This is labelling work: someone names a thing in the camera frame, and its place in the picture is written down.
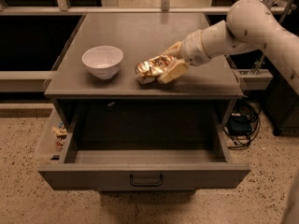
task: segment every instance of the drawer handle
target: drawer handle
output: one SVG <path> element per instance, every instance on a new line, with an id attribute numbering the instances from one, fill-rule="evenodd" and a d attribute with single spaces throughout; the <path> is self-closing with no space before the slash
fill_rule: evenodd
<path id="1" fill-rule="evenodd" d="M 163 184 L 163 175 L 160 175 L 158 183 L 136 183 L 134 182 L 134 177 L 130 175 L 130 183 L 134 187 L 159 187 Z"/>

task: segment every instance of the drawer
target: drawer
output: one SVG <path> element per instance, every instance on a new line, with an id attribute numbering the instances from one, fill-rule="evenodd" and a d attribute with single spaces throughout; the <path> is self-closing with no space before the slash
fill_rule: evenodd
<path id="1" fill-rule="evenodd" d="M 39 166 L 53 189 L 235 188 L 249 172 L 231 163 L 212 104 L 81 104 L 60 162 Z"/>

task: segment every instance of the terrazzo floor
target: terrazzo floor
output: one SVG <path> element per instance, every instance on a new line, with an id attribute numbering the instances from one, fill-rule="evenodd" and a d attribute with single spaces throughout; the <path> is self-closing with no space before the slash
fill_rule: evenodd
<path id="1" fill-rule="evenodd" d="M 236 189 L 196 192 L 54 191 L 37 172 L 36 145 L 50 104 L 0 105 L 0 223 L 279 223 L 299 168 L 299 135 L 262 127 L 252 145 L 230 150 L 251 172 Z"/>

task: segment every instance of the power cord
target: power cord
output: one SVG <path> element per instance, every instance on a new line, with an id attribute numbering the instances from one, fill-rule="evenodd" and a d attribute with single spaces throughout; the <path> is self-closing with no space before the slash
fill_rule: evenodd
<path id="1" fill-rule="evenodd" d="M 255 101 L 246 99 L 237 101 L 234 110 L 224 128 L 235 146 L 230 149 L 248 148 L 260 131 L 261 108 Z"/>

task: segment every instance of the white bowl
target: white bowl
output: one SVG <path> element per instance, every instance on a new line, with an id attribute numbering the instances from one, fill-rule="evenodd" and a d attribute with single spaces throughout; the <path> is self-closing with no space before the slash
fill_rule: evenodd
<path id="1" fill-rule="evenodd" d="M 101 46 L 87 50 L 82 56 L 82 61 L 95 77 L 109 79 L 121 69 L 122 58 L 123 54 L 120 49 Z"/>

